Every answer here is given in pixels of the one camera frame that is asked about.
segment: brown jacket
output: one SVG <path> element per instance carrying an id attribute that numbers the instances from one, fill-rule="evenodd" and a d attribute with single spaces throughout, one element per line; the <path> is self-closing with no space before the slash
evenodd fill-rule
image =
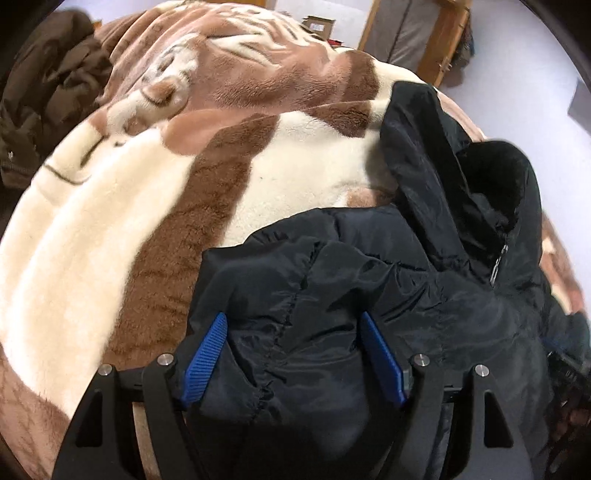
<path id="1" fill-rule="evenodd" d="M 54 12 L 18 52 L 0 100 L 5 187 L 26 189 L 55 146 L 96 109 L 112 65 L 93 32 L 84 13 Z"/>

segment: zipper pull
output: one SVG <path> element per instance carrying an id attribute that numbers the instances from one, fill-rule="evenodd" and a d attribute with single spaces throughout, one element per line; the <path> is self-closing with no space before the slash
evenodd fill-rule
<path id="1" fill-rule="evenodd" d="M 495 266 L 492 269 L 491 279 L 489 280 L 491 287 L 495 286 L 496 275 L 499 273 L 499 265 L 501 264 L 501 258 L 503 258 L 503 255 L 507 253 L 507 250 L 509 250 L 509 245 L 503 245 L 503 248 L 501 249 L 501 254 L 499 255 L 499 258 L 496 259 Z"/>

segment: fleece blanket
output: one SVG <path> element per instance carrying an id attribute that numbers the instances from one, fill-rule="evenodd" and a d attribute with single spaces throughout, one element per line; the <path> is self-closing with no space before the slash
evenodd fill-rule
<path id="1" fill-rule="evenodd" d="M 204 249 L 311 208 L 389 202 L 379 127 L 392 84 L 420 82 L 238 4 L 168 2 L 97 37 L 114 65 L 102 107 L 47 159 L 0 244 L 0 432 L 35 480 L 100 364 L 174 350 Z M 582 309 L 548 238 L 557 296 Z M 137 429 L 150 464 L 139 410 Z"/>

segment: black puffer jacket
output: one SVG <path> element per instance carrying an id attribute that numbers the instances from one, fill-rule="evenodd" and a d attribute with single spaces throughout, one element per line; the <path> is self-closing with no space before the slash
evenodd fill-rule
<path id="1" fill-rule="evenodd" d="M 434 90 L 414 83 L 395 84 L 381 144 L 400 185 L 392 204 L 312 210 L 204 254 L 177 356 L 187 369 L 191 334 L 227 315 L 227 342 L 188 417 L 212 480 L 375 476 L 400 413 L 360 345 L 364 311 L 403 357 L 490 367 L 530 456 L 544 447 L 542 338 L 586 356 L 589 332 L 560 310 L 538 267 L 540 196 L 528 160 L 502 141 L 472 144 Z"/>

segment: bolt head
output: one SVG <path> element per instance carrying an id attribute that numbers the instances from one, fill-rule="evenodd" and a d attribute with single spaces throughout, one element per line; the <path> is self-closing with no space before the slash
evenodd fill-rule
<path id="1" fill-rule="evenodd" d="M 487 377 L 488 374 L 491 373 L 491 371 L 488 370 L 488 367 L 482 364 L 475 366 L 474 371 L 476 372 L 476 375 L 478 375 L 479 377 Z"/>
<path id="2" fill-rule="evenodd" d="M 174 362 L 174 355 L 171 353 L 163 353 L 158 357 L 158 364 L 166 367 Z"/>
<path id="3" fill-rule="evenodd" d="M 428 364 L 431 363 L 431 360 L 429 360 L 429 357 L 427 355 L 425 355 L 424 353 L 417 353 L 413 357 L 413 361 L 414 361 L 414 364 L 418 367 L 426 367 Z"/>
<path id="4" fill-rule="evenodd" d="M 99 367 L 99 369 L 97 370 L 97 373 L 101 376 L 101 377 L 106 377 L 107 375 L 109 375 L 111 372 L 113 371 L 113 365 L 109 365 L 109 364 L 103 364 Z"/>

